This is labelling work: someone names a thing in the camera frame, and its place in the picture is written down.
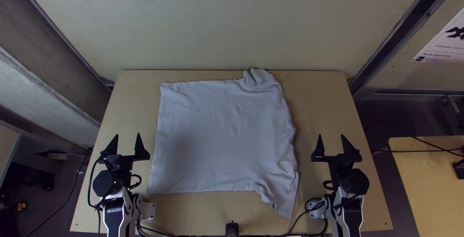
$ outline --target white t-shirt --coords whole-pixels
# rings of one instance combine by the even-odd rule
[[[294,135],[282,87],[263,69],[238,80],[162,83],[148,191],[256,191],[290,218]]]

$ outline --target beige wall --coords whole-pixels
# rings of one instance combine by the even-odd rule
[[[464,90],[463,64],[410,62],[463,7],[464,0],[446,0],[367,86]]]
[[[73,104],[102,121],[110,91],[29,0],[0,0],[0,46]]]
[[[101,75],[121,69],[357,73],[414,0],[37,0]]]

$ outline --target wire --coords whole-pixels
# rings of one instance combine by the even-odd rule
[[[93,205],[90,203],[90,187],[92,185],[92,178],[93,178],[93,172],[95,171],[95,166],[98,164],[99,161],[104,161],[105,164],[110,164],[107,160],[105,159],[102,159],[102,158],[98,158],[97,160],[95,160],[95,162],[93,163],[93,166],[92,166],[92,169],[90,171],[90,178],[88,179],[88,188],[87,188],[87,203],[90,207],[93,207],[95,208],[95,210],[97,211],[98,213],[98,231],[97,231],[97,237],[100,237],[100,224],[101,224],[101,217],[100,217],[100,211],[102,210],[102,208],[100,208],[100,205],[102,205],[102,203],[105,201],[106,199],[106,196],[103,196],[103,198],[96,204],[96,205]]]
[[[326,180],[322,182],[322,186],[329,191],[333,191],[334,188],[332,186],[328,186],[328,184],[331,184],[331,183],[332,183],[332,180]]]
[[[69,193],[69,197],[68,197],[68,200],[66,200],[66,203],[64,203],[58,210],[56,210],[52,215],[50,215],[43,223],[41,223],[37,228],[35,228],[31,233],[29,233],[27,235],[27,237],[31,236],[33,233],[35,233],[40,227],[42,227],[42,225],[44,225],[50,218],[52,218],[55,214],[57,214],[59,211],[61,211],[61,209],[63,209],[69,202],[69,200],[71,199],[71,196],[73,195],[73,192],[74,192],[74,189],[76,188],[76,184],[77,184],[77,179],[79,178],[79,172],[81,171],[82,167],[84,166],[84,164],[86,163],[86,160],[87,160],[87,156],[88,154],[92,151],[93,148],[89,147],[88,148],[88,151],[87,151],[87,155],[85,156],[84,158],[84,161],[82,162],[81,166],[79,167],[79,170],[77,171],[77,175],[76,175],[76,179],[74,180],[74,185],[72,186],[72,189],[71,189],[71,192]]]
[[[430,145],[430,146],[435,147],[435,148],[440,149],[440,150],[420,150],[420,151],[374,150],[373,152],[393,152],[393,153],[395,153],[395,152],[398,152],[398,153],[411,153],[411,152],[448,152],[448,153],[450,153],[450,154],[454,154],[454,155],[457,155],[457,156],[464,157],[464,155],[462,155],[462,154],[458,154],[458,153],[452,152],[452,151],[455,151],[455,150],[460,150],[460,149],[462,149],[462,148],[445,149],[445,148],[443,148],[443,147],[439,147],[439,146],[437,146],[437,145],[434,145],[434,144],[432,144],[432,143],[429,143],[429,142],[427,142],[427,141],[424,141],[424,140],[422,140],[422,139],[420,139],[420,138],[417,138],[416,136],[413,136],[412,134],[410,134],[410,133],[404,131],[403,129],[398,128],[398,127],[396,127],[396,126],[394,126],[394,125],[392,125],[392,124],[390,124],[390,123],[387,123],[387,122],[385,122],[385,121],[379,121],[379,122],[375,122],[375,123],[369,125],[368,127],[366,127],[366,129],[364,129],[364,132],[366,132],[367,130],[369,130],[369,129],[371,129],[371,128],[373,128],[374,126],[377,126],[377,125],[379,125],[379,124],[384,124],[384,125],[390,126],[391,128],[393,128],[393,129],[395,129],[395,130],[398,130],[398,131],[400,131],[400,132],[406,134],[406,135],[409,136],[409,137],[412,137],[412,138],[414,138],[414,139],[416,139],[416,140],[418,140],[418,141],[420,141],[420,142],[422,142],[422,143],[424,143],[424,144],[426,144],[426,145]]]
[[[151,231],[151,232],[154,232],[154,233],[157,233],[157,234],[165,235],[165,236],[168,236],[168,237],[177,237],[177,235],[167,234],[167,233],[164,233],[164,232],[160,232],[160,231],[157,231],[157,230],[154,230],[154,229],[150,229],[150,228],[141,226],[139,223],[136,223],[135,225],[138,228],[142,228],[144,230]]]
[[[334,208],[335,210],[337,210],[337,209],[340,208],[340,207],[344,207],[345,205],[347,205],[347,204],[353,202],[354,200],[356,200],[356,198],[358,198],[358,195],[357,195],[357,194],[355,194],[355,195],[353,195],[352,197],[348,198],[348,199],[345,200],[344,202],[341,202],[341,203],[335,205],[333,208]]]
[[[139,186],[142,183],[142,178],[140,177],[140,175],[131,175],[131,177],[137,177],[139,179],[138,182],[136,182],[135,184],[132,184],[131,186],[129,186],[129,188],[132,190],[132,189],[134,189],[135,187]]]
[[[96,211],[97,211],[97,213],[98,213],[98,231],[97,231],[97,237],[100,237],[100,224],[102,223],[102,222],[101,222],[102,219],[101,219],[101,217],[100,217],[100,210],[97,209]]]
[[[311,201],[319,201],[316,205],[314,205],[314,207],[312,207],[311,209],[308,209],[306,208],[307,207],[307,204]],[[290,227],[290,230],[286,233],[286,234],[282,234],[282,235],[277,235],[277,236],[273,236],[273,237],[288,237],[288,236],[303,236],[303,237],[316,237],[316,236],[322,236],[325,231],[327,230],[327,226],[329,225],[327,219],[324,219],[324,222],[325,222],[325,226],[324,226],[324,229],[317,233],[317,234],[293,234],[291,233],[293,231],[293,229],[295,228],[295,225],[296,223],[298,222],[298,220],[305,214],[305,213],[309,213],[311,211],[314,211],[314,210],[317,210],[321,207],[324,206],[324,201],[321,201],[320,198],[311,198],[309,200],[306,201],[306,203],[304,204],[304,212],[301,213],[300,215],[298,215],[298,217],[296,218],[296,220],[293,222],[292,226]]]
[[[168,236],[168,237],[178,237],[178,236],[176,236],[176,235],[167,234],[167,233],[164,233],[164,232],[160,232],[160,231],[157,231],[157,230],[154,230],[154,229],[150,229],[150,228],[141,226],[141,225],[140,225],[140,217],[141,217],[142,213],[140,212],[138,203],[135,203],[135,208],[137,209],[137,211],[139,211],[139,214],[140,214],[140,215],[139,215],[139,218],[137,218],[137,221],[136,221],[136,223],[135,223],[135,226],[136,226],[136,228],[137,228],[137,232],[140,234],[140,236],[145,237],[145,236],[142,234],[141,230],[140,230],[140,228],[142,228],[142,229],[145,229],[145,230],[148,230],[148,231],[152,231],[152,232],[154,232],[154,233],[161,234],[161,235],[165,235],[165,236]]]

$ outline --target plywood board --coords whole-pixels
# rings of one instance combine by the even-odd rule
[[[121,69],[357,73],[414,0],[36,0],[100,75]]]
[[[387,89],[464,90],[462,62],[410,62],[463,7],[464,0],[446,0],[367,86]]]
[[[420,139],[446,149],[460,148],[464,136],[430,136]],[[390,138],[394,151],[437,150],[411,137]],[[454,236],[464,231],[464,180],[451,164],[462,157],[446,152],[394,153],[396,166],[421,237]]]
[[[330,179],[326,163],[313,163],[310,155],[322,134],[326,154],[342,152],[340,134],[344,134],[360,149],[362,169],[370,180],[364,203],[364,231],[392,229],[383,191],[367,145],[356,108],[341,72],[270,71],[282,85],[296,127],[293,141],[300,173],[300,184],[293,210],[293,219],[304,211],[304,202],[325,194],[324,180]],[[242,77],[241,71],[122,71],[119,75],[90,163],[119,134],[121,154],[132,154],[137,132],[145,148],[154,154],[155,132],[160,104],[161,82],[196,80],[227,80]],[[225,224],[239,223],[242,235],[276,235],[288,231],[292,220],[277,215],[255,192],[206,192],[148,195],[147,180],[152,161],[134,163],[133,172],[143,177],[142,185],[134,189],[147,201],[157,204],[155,220],[144,224],[176,235],[223,235]],[[97,174],[102,169],[98,166]],[[89,179],[86,173],[85,182]],[[92,193],[91,202],[98,198]],[[295,232],[319,232],[320,220],[303,217]],[[87,187],[81,189],[72,231],[95,232],[97,215],[87,205]]]
[[[19,133],[0,124],[0,186],[11,161],[11,153]]]

